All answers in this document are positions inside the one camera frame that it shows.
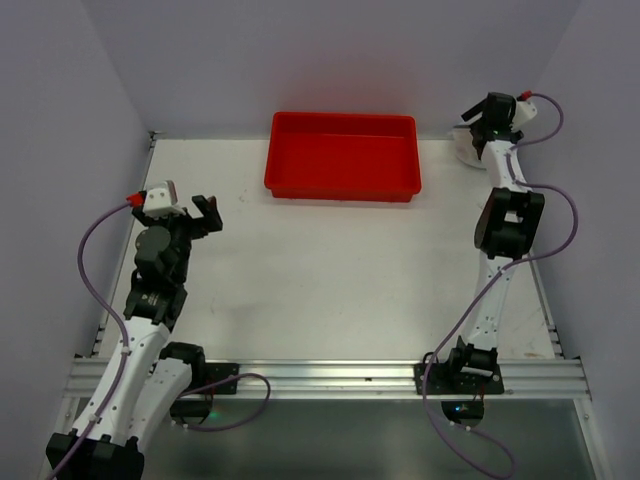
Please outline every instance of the gray wall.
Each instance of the gray wall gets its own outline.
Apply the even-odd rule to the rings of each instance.
[[[73,354],[95,335],[78,241],[139,188],[148,137],[76,0],[3,1],[0,65],[0,477],[21,480],[41,466]],[[91,242],[102,291],[129,222]]]
[[[535,85],[579,0],[83,0],[149,128],[268,132],[277,110],[414,115],[445,132]]]
[[[581,355],[617,478],[638,478],[640,446],[640,3],[587,0],[537,90],[565,107],[556,139],[523,151],[530,180],[565,186],[581,212],[575,244],[541,265],[569,355]],[[555,119],[537,122],[549,129]],[[538,251],[568,230],[562,201],[547,197]]]

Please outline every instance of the white tabletop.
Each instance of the white tabletop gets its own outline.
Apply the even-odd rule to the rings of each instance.
[[[418,359],[471,301],[473,232],[490,186],[445,140],[420,142],[422,192],[409,204],[277,200],[264,188],[267,140],[161,140],[148,183],[175,181],[183,206],[215,195],[224,230],[193,244],[172,340],[208,358]],[[129,291],[134,227],[114,306]],[[109,322],[101,355],[117,329]],[[553,358],[531,269],[517,269],[502,358]]]

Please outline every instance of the red tray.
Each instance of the red tray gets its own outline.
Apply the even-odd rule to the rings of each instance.
[[[278,112],[264,184],[277,198],[408,202],[422,188],[415,121]]]

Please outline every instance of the purple cable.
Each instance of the purple cable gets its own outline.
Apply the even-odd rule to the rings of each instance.
[[[262,400],[260,407],[258,407],[258,409],[255,412],[253,412],[247,418],[244,418],[238,422],[230,423],[229,425],[223,425],[221,427],[203,427],[201,425],[189,425],[186,423],[184,425],[187,425],[189,430],[195,430],[198,432],[224,432],[225,430],[231,430],[232,428],[241,427],[243,425],[246,425],[250,421],[254,420],[262,412],[265,411],[265,409],[267,408],[267,404],[269,403],[269,398],[271,397],[271,384],[269,383],[269,380],[267,380],[267,377],[264,377],[259,373],[241,373],[240,375],[234,375],[232,377],[225,378],[224,380],[220,380],[219,382],[211,383],[209,385],[205,385],[204,387],[198,387],[193,390],[189,390],[188,392],[184,392],[180,395],[180,397],[201,393],[206,390],[220,387],[222,385],[226,385],[227,383],[236,382],[242,378],[248,378],[248,377],[253,377],[253,378],[257,378],[258,380],[262,380],[264,384],[267,386],[267,394],[265,395],[264,400]]]
[[[129,203],[124,203],[104,213],[95,222],[93,222],[93,224],[87,229],[85,234],[82,236],[82,240],[80,240],[80,245],[78,246],[78,257],[77,257],[78,271],[80,272],[80,278],[82,278],[82,282],[84,283],[85,287],[87,287],[87,290],[89,290],[89,293],[93,295],[93,298],[95,298],[98,301],[98,303],[109,313],[109,315],[113,317],[113,319],[118,324],[118,328],[120,329],[120,333],[122,334],[123,347],[129,346],[129,335],[127,334],[127,327],[125,326],[124,320],[120,318],[120,315],[118,315],[118,313],[113,308],[111,308],[111,305],[109,305],[109,303],[102,297],[102,295],[98,293],[95,287],[91,284],[89,277],[87,277],[87,272],[84,268],[84,248],[87,244],[87,240],[89,239],[93,231],[98,227],[98,225],[104,222],[111,215],[119,212],[120,210],[124,210],[129,206],[130,206]],[[120,358],[120,364],[118,365],[118,370],[116,371],[116,376],[113,379],[113,383],[109,387],[109,390],[107,391],[107,394],[104,396],[104,399],[102,400],[102,402],[100,402],[100,404],[98,405],[98,408],[96,408],[96,411],[94,413],[96,417],[100,417],[100,415],[106,408],[107,404],[109,403],[109,400],[111,400],[111,397],[113,397],[113,394],[118,388],[118,384],[120,383],[122,374],[124,373],[124,367],[127,363],[127,357],[128,357],[128,354],[122,353],[122,357]],[[82,445],[82,442],[84,442],[87,436],[89,436],[89,433],[91,433],[91,429],[93,428],[95,423],[96,422],[94,421],[90,421],[87,424],[87,427],[80,434],[80,436],[78,437],[76,442],[73,444],[73,446],[69,449],[67,454],[62,458],[62,460],[60,460],[60,463],[58,463],[56,468],[53,469],[51,474],[49,474],[49,476],[47,477],[47,480],[53,480],[64,469],[67,463],[69,463],[69,460],[71,460],[71,457],[73,457],[73,455],[75,455],[75,453],[78,451],[78,449],[80,448],[80,445]]]
[[[541,94],[541,93],[533,93],[532,96],[533,97],[540,97],[540,98],[543,98],[543,99],[549,101],[556,108],[556,110],[558,111],[558,115],[559,115],[560,118],[559,118],[559,121],[558,121],[558,125],[553,130],[553,132],[551,132],[550,134],[548,134],[548,135],[546,135],[544,137],[541,137],[541,138],[538,138],[538,139],[535,139],[535,140],[531,140],[531,141],[528,141],[528,142],[523,142],[520,145],[520,147],[526,147],[527,145],[534,145],[536,143],[541,143],[541,142],[544,142],[546,140],[549,140],[550,138],[552,138],[555,135],[557,135],[557,133],[560,131],[560,129],[562,128],[562,126],[564,124],[564,112],[562,111],[562,107],[560,106],[560,104],[558,102],[556,102],[553,98],[551,98],[551,97],[549,97],[547,95]],[[449,440],[449,438],[445,435],[441,425],[438,424],[438,420],[439,419],[435,417],[435,413],[429,407],[429,404],[427,402],[427,379],[429,377],[429,372],[431,371],[431,366],[434,364],[435,359],[438,356],[438,353],[440,353],[440,351],[444,348],[444,346],[447,344],[447,342],[449,342],[449,340],[451,340],[453,338],[455,333],[462,326],[462,324],[465,322],[467,317],[471,314],[473,309],[480,302],[482,297],[484,297],[486,295],[486,293],[491,289],[491,287],[493,287],[493,285],[495,285],[495,283],[500,279],[500,277],[502,277],[502,275],[504,274],[505,271],[507,271],[508,269],[513,268],[513,267],[515,267],[517,265],[520,265],[522,263],[534,262],[534,261],[537,261],[537,260],[542,260],[544,258],[552,257],[553,255],[557,255],[558,253],[560,253],[563,250],[565,250],[571,244],[571,242],[573,242],[573,239],[575,238],[576,234],[578,233],[578,223],[579,223],[579,220],[578,220],[578,207],[577,207],[575,201],[573,200],[573,198],[571,198],[571,196],[566,191],[564,191],[563,189],[561,189],[559,187],[553,186],[553,185],[525,183],[524,181],[516,178],[515,172],[513,170],[512,161],[511,161],[511,154],[517,148],[518,148],[517,145],[512,146],[510,151],[507,152],[507,154],[506,154],[507,168],[509,169],[509,174],[511,175],[511,178],[514,180],[514,182],[517,185],[520,185],[520,186],[523,186],[523,187],[529,187],[529,188],[541,188],[541,189],[546,189],[546,190],[552,190],[552,191],[562,195],[562,197],[564,197],[565,200],[567,200],[567,202],[569,203],[569,206],[571,207],[571,215],[573,217],[573,224],[572,224],[572,227],[571,227],[571,232],[569,233],[569,236],[567,237],[567,239],[559,247],[557,247],[557,248],[555,248],[555,249],[553,249],[553,250],[551,250],[551,251],[549,251],[547,253],[543,253],[543,254],[540,254],[540,255],[534,255],[534,256],[528,257],[528,258],[521,258],[519,260],[514,260],[513,262],[510,262],[507,265],[505,265],[502,269],[498,270],[498,272],[489,281],[489,283],[487,283],[485,285],[485,287],[480,291],[480,293],[478,293],[478,295],[473,299],[473,301],[471,302],[469,307],[462,314],[462,317],[460,318],[460,320],[458,320],[458,322],[453,326],[451,331],[444,337],[444,339],[440,342],[438,347],[435,349],[435,351],[433,352],[433,354],[429,358],[429,363],[427,363],[427,367],[425,368],[425,372],[424,372],[424,378],[422,380],[422,392],[423,392],[422,393],[422,403],[424,405],[425,411],[427,412],[427,416],[429,417],[429,421],[433,425],[433,428],[436,430],[436,433],[438,434],[438,436],[442,439],[442,441],[456,455],[458,455],[458,457],[460,457],[466,463],[471,465],[473,468],[475,468],[479,472],[485,474],[486,476],[488,476],[490,478],[499,479],[499,480],[511,478],[513,476],[513,474],[515,473],[516,460],[515,460],[515,458],[513,456],[513,453],[511,453],[511,451],[507,448],[506,445],[504,445],[499,440],[491,437],[489,434],[487,434],[485,432],[482,432],[480,430],[472,429],[472,430],[470,430],[470,433],[473,433],[474,435],[477,435],[477,436],[479,436],[481,438],[484,438],[485,440],[488,440],[489,442],[491,442],[494,445],[498,446],[505,453],[505,455],[509,458],[509,461],[511,463],[511,467],[509,468],[509,472],[508,473],[506,473],[506,474],[498,474],[498,473],[491,472],[490,470],[485,468],[483,465],[480,465],[475,460],[469,458],[457,445],[455,445],[451,440]],[[462,430],[466,430],[466,427],[464,427],[462,425],[454,424],[454,426],[456,428],[459,428],[459,429],[462,429]]]

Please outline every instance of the purple wire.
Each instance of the purple wire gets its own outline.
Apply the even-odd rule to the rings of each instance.
[[[522,144],[520,144],[520,147],[526,147],[528,145],[534,145],[536,143],[541,143],[541,142],[544,142],[546,140],[549,140],[550,138],[556,136],[558,134],[558,132],[560,131],[560,129],[562,128],[562,126],[564,125],[564,112],[562,111],[562,107],[560,106],[560,104],[558,102],[556,102],[553,98],[549,97],[548,95],[544,95],[542,93],[534,93],[534,94],[532,94],[532,96],[540,97],[540,98],[543,98],[543,99],[549,101],[556,108],[556,110],[558,111],[559,121],[558,121],[558,125],[553,130],[553,132],[551,132],[548,135],[545,135],[544,137],[541,137],[541,138],[538,138],[538,139],[535,139],[535,140],[531,140],[531,141],[528,141],[528,142],[523,142]],[[534,261],[537,261],[537,260],[542,260],[542,259],[545,259],[545,258],[552,257],[553,255],[557,255],[558,253],[560,253],[563,250],[565,250],[571,244],[571,242],[573,242],[573,239],[576,237],[576,234],[578,233],[578,223],[579,223],[578,207],[577,207],[575,201],[573,200],[573,198],[571,198],[571,196],[566,191],[564,191],[563,189],[561,189],[559,187],[553,186],[553,185],[536,184],[536,183],[525,183],[524,181],[516,178],[515,172],[513,170],[511,156],[512,156],[512,152],[515,152],[515,150],[517,148],[518,148],[517,145],[512,146],[510,148],[509,152],[507,152],[507,154],[506,154],[507,168],[509,170],[509,174],[511,175],[511,178],[514,180],[514,182],[517,185],[520,185],[520,186],[523,186],[523,187],[534,188],[534,189],[552,190],[552,191],[554,191],[556,193],[559,193],[562,197],[564,197],[564,199],[569,203],[569,206],[571,207],[571,215],[573,217],[573,223],[572,223],[572,227],[571,227],[571,232],[569,233],[569,236],[567,237],[567,239],[559,247],[556,247],[555,249],[553,249],[553,250],[551,250],[551,251],[549,251],[547,253],[543,253],[543,254],[540,254],[540,255],[534,255],[534,256],[528,257],[528,258],[521,258],[519,260],[514,260],[513,262],[510,262],[507,265],[505,265],[502,269],[498,270],[498,272],[494,275],[494,277],[484,286],[484,288],[482,290],[480,290],[480,293],[478,293],[478,295],[473,299],[473,301],[471,302],[469,307],[467,307],[465,312],[462,314],[462,317],[460,318],[460,320],[458,320],[458,322],[453,326],[451,331],[444,337],[444,339],[440,342],[438,347],[435,349],[435,351],[433,352],[433,354],[429,358],[429,363],[427,363],[427,366],[426,366],[425,372],[424,372],[424,377],[422,379],[422,392],[423,392],[422,393],[422,403],[423,403],[425,411],[427,412],[427,416],[429,417],[429,421],[433,425],[433,428],[436,430],[436,433],[438,434],[438,436],[442,439],[442,441],[456,455],[458,455],[458,457],[460,457],[466,463],[471,465],[473,468],[475,468],[479,472],[485,474],[486,476],[488,476],[490,478],[495,478],[495,479],[498,479],[498,480],[511,478],[513,476],[513,474],[515,473],[516,460],[515,460],[515,457],[513,456],[513,453],[509,450],[509,448],[507,448],[506,445],[504,445],[499,440],[491,437],[489,434],[487,434],[487,433],[485,433],[485,432],[483,432],[481,430],[471,429],[470,433],[472,433],[474,435],[477,435],[477,436],[479,436],[481,438],[484,438],[485,440],[488,440],[489,442],[491,442],[494,445],[498,446],[505,453],[505,455],[509,458],[511,466],[509,468],[509,472],[508,473],[506,473],[506,474],[498,474],[498,473],[495,473],[495,472],[492,472],[492,471],[488,470],[483,465],[479,464],[475,460],[473,460],[470,457],[468,457],[457,445],[455,445],[445,435],[445,433],[444,433],[444,431],[442,429],[442,426],[438,422],[439,419],[435,416],[435,413],[429,407],[429,404],[427,402],[427,379],[429,377],[429,372],[431,371],[431,367],[434,364],[434,362],[435,362],[435,360],[436,360],[436,358],[438,356],[438,353],[440,353],[440,351],[444,348],[444,346],[447,344],[447,342],[449,342],[449,340],[451,340],[453,338],[453,336],[456,334],[458,329],[465,322],[467,317],[471,314],[471,312],[476,307],[476,305],[480,302],[482,297],[484,297],[486,295],[486,293],[491,289],[491,287],[493,287],[493,285],[495,285],[495,283],[500,279],[500,277],[502,277],[504,272],[506,272],[510,268],[513,268],[513,267],[515,267],[517,265],[520,265],[520,264],[523,264],[523,263],[534,262]],[[455,424],[455,423],[454,423],[454,426],[456,428],[458,428],[458,429],[466,430],[465,426],[458,425],[458,424]]]
[[[224,432],[225,430],[231,430],[232,428],[241,427],[251,422],[252,420],[254,420],[256,417],[258,417],[262,412],[266,410],[267,404],[269,403],[269,398],[271,397],[271,384],[269,383],[269,380],[267,379],[267,377],[264,377],[259,373],[241,373],[240,375],[234,375],[232,377],[225,378],[224,380],[220,380],[219,382],[211,383],[209,385],[205,385],[204,387],[198,387],[193,390],[189,390],[188,392],[184,392],[180,395],[180,397],[201,393],[206,390],[211,390],[212,388],[217,388],[222,385],[226,385],[227,383],[237,382],[242,378],[248,378],[248,377],[253,377],[253,378],[262,380],[264,384],[267,386],[267,394],[265,395],[264,399],[262,400],[262,403],[260,404],[260,406],[255,412],[253,412],[247,418],[244,418],[238,422],[230,423],[229,425],[223,425],[221,427],[203,427],[201,425],[189,425],[186,423],[184,425],[187,425],[189,430],[195,430],[198,432]]]
[[[89,239],[93,231],[98,227],[98,225],[104,222],[111,215],[118,213],[120,210],[124,210],[129,206],[130,206],[129,203],[124,203],[116,208],[109,210],[108,212],[98,217],[98,219],[95,222],[93,222],[93,224],[87,229],[85,234],[82,236],[82,240],[80,240],[80,245],[78,246],[78,257],[77,257],[78,271],[80,272],[80,278],[82,279],[82,282],[84,283],[85,287],[87,287],[87,290],[89,290],[89,293],[93,295],[93,298],[95,298],[98,301],[98,303],[109,313],[109,315],[113,317],[113,319],[118,324],[118,328],[120,329],[120,333],[122,334],[123,347],[129,346],[129,335],[127,334],[127,327],[124,323],[124,320],[122,320],[120,315],[118,315],[118,313],[113,308],[111,308],[111,305],[109,305],[109,303],[104,299],[104,297],[102,297],[102,295],[98,293],[98,291],[95,289],[95,287],[92,285],[91,281],[89,280],[89,277],[87,277],[87,272],[84,268],[84,249],[87,244],[87,240]],[[111,383],[109,390],[107,390],[107,393],[104,396],[104,399],[102,400],[102,402],[100,402],[100,404],[98,405],[98,408],[96,408],[96,411],[94,413],[94,415],[98,418],[100,417],[100,415],[106,408],[107,404],[109,403],[109,400],[111,400],[111,397],[113,397],[113,394],[118,388],[118,385],[124,373],[124,367],[127,363],[127,357],[128,357],[127,353],[122,353],[122,356],[120,357],[120,364],[118,365],[118,370],[116,371],[116,375],[113,379],[113,382]],[[49,476],[47,477],[47,480],[53,480],[54,478],[56,478],[58,474],[66,467],[67,463],[69,463],[69,460],[71,460],[71,457],[75,455],[75,453],[78,451],[78,449],[82,445],[82,442],[84,442],[85,439],[89,436],[89,433],[91,433],[91,429],[93,428],[95,423],[96,423],[95,421],[89,421],[86,428],[80,434],[80,436],[78,437],[76,442],[73,444],[73,446],[69,449],[67,454],[64,457],[62,457],[62,460],[60,460],[60,463],[58,463],[58,465],[56,465],[56,468],[54,468],[53,471],[49,474]]]

